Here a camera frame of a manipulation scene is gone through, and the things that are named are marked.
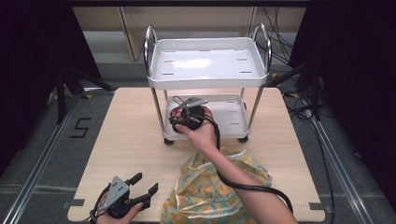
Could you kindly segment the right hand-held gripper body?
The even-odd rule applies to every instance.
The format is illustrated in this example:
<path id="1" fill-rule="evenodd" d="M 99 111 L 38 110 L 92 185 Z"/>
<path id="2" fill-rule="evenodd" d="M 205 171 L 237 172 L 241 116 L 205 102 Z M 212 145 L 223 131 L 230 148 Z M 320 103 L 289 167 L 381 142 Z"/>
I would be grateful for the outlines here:
<path id="1" fill-rule="evenodd" d="M 205 111 L 202 105 L 207 104 L 207 100 L 191 96 L 181 105 L 182 124 L 191 130 L 197 130 L 203 123 Z"/>

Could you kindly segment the white two-tier cart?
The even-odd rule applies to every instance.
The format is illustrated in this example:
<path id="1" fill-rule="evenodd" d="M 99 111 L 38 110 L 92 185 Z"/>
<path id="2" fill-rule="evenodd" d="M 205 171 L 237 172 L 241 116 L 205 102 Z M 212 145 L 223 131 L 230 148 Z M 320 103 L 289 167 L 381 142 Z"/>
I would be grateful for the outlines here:
<path id="1" fill-rule="evenodd" d="M 221 136 L 245 143 L 271 60 L 272 43 L 262 23 L 250 37 L 162 40 L 150 25 L 144 62 L 165 144 L 186 138 L 173 131 L 168 119 L 177 107 L 173 96 L 207 100 Z"/>

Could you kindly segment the black metal stand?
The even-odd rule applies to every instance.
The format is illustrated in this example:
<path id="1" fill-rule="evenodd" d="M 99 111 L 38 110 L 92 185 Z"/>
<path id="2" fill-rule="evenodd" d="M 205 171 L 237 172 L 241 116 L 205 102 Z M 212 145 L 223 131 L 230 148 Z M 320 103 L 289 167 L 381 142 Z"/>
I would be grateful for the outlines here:
<path id="1" fill-rule="evenodd" d="M 114 91 L 115 88 L 106 84 L 98 77 L 93 77 L 76 67 L 65 65 L 62 66 L 56 74 L 56 92 L 58 98 L 58 120 L 57 123 L 60 124 L 66 116 L 66 102 L 64 87 L 67 87 L 72 94 L 82 94 L 83 87 L 80 84 L 81 79 L 86 79 L 92 84 L 106 90 Z"/>
<path id="2" fill-rule="evenodd" d="M 319 117 L 319 104 L 318 104 L 318 73 L 317 73 L 317 60 L 318 55 L 311 52 L 306 60 L 300 65 L 293 68 L 291 71 L 287 72 L 284 76 L 265 84 L 265 87 L 276 87 L 277 85 L 283 83 L 284 81 L 290 79 L 295 75 L 300 75 L 298 81 L 298 90 L 304 91 L 308 86 L 311 86 L 312 100 L 308 108 L 315 119 L 320 119 Z"/>

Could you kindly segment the yellow green patterned cloth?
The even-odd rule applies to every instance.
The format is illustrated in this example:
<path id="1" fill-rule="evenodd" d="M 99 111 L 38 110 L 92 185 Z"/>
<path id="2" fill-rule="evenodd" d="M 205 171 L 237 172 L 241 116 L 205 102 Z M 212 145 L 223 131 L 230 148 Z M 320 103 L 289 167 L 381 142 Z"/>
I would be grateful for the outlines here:
<path id="1" fill-rule="evenodd" d="M 163 204 L 160 224 L 256 224 L 214 165 L 196 152 Z"/>

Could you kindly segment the beige wooden cabinet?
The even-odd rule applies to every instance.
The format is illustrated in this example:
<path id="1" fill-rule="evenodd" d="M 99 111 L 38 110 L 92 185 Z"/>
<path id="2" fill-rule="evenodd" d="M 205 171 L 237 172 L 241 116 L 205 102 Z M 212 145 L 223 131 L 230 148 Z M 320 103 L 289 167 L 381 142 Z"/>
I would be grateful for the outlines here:
<path id="1" fill-rule="evenodd" d="M 94 56 L 119 52 L 135 61 L 152 25 L 159 32 L 248 36 L 257 23 L 278 23 L 282 33 L 296 33 L 303 7 L 75 7 L 78 23 Z"/>

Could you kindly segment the dark curtain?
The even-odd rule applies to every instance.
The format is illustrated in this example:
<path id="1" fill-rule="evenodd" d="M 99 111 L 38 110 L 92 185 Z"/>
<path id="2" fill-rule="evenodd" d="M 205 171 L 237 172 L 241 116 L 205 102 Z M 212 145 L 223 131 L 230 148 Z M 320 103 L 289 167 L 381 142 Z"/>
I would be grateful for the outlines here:
<path id="1" fill-rule="evenodd" d="M 396 0 L 310 0 L 290 66 L 314 48 L 328 102 L 396 212 Z"/>
<path id="2" fill-rule="evenodd" d="M 70 6 L 0 0 L 0 176 L 38 120 L 57 74 L 101 75 Z"/>

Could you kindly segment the aluminium floor rail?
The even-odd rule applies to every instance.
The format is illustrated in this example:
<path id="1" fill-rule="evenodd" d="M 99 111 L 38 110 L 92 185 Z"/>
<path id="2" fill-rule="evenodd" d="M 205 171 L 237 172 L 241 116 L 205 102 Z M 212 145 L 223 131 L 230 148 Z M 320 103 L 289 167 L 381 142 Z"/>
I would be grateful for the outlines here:
<path id="1" fill-rule="evenodd" d="M 367 206 L 363 201 L 363 198 L 359 195 L 356 186 L 353 184 L 347 170 L 340 160 L 332 142 L 324 130 L 323 125 L 314 115 L 313 106 L 310 105 L 306 100 L 303 100 L 304 106 L 307 106 L 305 114 L 308 116 L 308 120 L 311 122 L 313 129 L 321 147 L 321 151 L 325 157 L 325 161 L 332 167 L 332 171 L 338 180 L 341 189 L 349 202 L 356 219 L 360 224 L 374 224 L 374 220 L 368 212 Z"/>
<path id="2" fill-rule="evenodd" d="M 0 176 L 0 224 L 69 224 L 73 202 L 112 96 L 69 95 L 66 115 L 57 103 L 44 109 L 22 150 Z"/>

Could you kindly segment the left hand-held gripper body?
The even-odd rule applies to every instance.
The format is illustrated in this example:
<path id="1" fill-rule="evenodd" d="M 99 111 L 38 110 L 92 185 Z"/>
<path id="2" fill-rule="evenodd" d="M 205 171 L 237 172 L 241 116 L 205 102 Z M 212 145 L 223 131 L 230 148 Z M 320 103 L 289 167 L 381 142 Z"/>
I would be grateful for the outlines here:
<path id="1" fill-rule="evenodd" d="M 114 176 L 109 185 L 104 207 L 114 218 L 124 217 L 130 210 L 130 180 Z"/>

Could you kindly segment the person's left hand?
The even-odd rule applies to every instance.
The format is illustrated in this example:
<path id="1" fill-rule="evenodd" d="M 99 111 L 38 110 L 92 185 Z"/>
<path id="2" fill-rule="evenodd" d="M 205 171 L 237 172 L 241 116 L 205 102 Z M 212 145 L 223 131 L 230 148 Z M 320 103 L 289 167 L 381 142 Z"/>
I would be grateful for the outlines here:
<path id="1" fill-rule="evenodd" d="M 143 203 L 138 203 L 133 206 L 129 212 L 122 218 L 114 218 L 104 211 L 98 213 L 98 218 L 95 224 L 130 224 L 134 217 L 140 212 Z"/>

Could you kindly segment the person's right hand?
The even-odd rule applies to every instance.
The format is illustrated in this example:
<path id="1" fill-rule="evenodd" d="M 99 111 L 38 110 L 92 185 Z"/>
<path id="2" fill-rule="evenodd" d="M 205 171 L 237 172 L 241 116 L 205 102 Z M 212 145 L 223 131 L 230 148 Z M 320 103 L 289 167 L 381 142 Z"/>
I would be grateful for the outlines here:
<path id="1" fill-rule="evenodd" d="M 212 118 L 211 111 L 205 106 L 203 106 L 203 110 L 205 111 L 205 120 L 199 129 L 191 130 L 185 126 L 179 126 L 178 129 L 188 137 L 195 149 L 205 156 L 211 157 L 219 152 L 217 137 L 213 124 L 208 120 Z"/>

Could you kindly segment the round red metal tin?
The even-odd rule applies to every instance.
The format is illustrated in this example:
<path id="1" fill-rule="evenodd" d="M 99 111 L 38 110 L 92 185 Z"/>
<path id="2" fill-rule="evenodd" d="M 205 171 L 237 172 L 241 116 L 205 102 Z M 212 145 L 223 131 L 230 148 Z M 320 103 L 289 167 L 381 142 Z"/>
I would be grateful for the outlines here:
<path id="1" fill-rule="evenodd" d="M 172 125 L 185 124 L 187 122 L 186 110 L 184 108 L 175 107 L 170 111 L 168 119 Z"/>

